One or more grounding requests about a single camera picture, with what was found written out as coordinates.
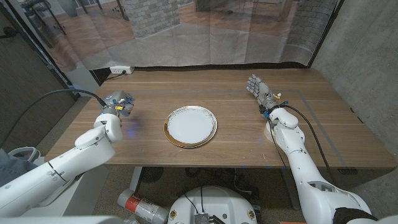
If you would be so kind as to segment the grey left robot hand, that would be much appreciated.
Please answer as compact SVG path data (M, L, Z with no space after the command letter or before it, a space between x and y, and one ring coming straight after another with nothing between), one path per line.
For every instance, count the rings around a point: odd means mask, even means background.
M103 114L128 117L134 107L134 98L132 95L122 90L112 92L103 101L106 103L102 108Z

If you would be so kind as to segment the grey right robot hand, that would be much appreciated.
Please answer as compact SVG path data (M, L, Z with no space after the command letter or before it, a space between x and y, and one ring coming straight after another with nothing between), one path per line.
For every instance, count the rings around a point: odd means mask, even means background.
M252 77L248 78L247 84L246 89L254 95L260 105L266 108L277 106L277 99L274 97L272 90L261 78L252 74Z

